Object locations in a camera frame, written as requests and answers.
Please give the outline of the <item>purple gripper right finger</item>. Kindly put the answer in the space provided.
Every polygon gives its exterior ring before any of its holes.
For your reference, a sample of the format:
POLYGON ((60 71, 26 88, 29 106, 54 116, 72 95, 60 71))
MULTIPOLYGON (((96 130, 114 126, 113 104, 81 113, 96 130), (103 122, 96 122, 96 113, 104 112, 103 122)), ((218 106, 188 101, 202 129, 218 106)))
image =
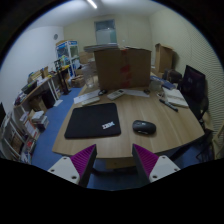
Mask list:
POLYGON ((140 180, 149 184, 180 170, 166 155, 157 156, 149 150, 134 144, 132 155, 140 180))

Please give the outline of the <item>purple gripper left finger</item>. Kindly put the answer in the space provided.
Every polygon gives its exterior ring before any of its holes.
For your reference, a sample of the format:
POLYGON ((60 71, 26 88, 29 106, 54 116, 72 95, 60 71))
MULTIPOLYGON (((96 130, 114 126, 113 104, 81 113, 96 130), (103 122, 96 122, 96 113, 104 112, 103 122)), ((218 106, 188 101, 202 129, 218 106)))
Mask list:
POLYGON ((91 145, 71 157, 63 156, 48 171, 76 185, 86 187, 96 155, 96 145, 91 145))

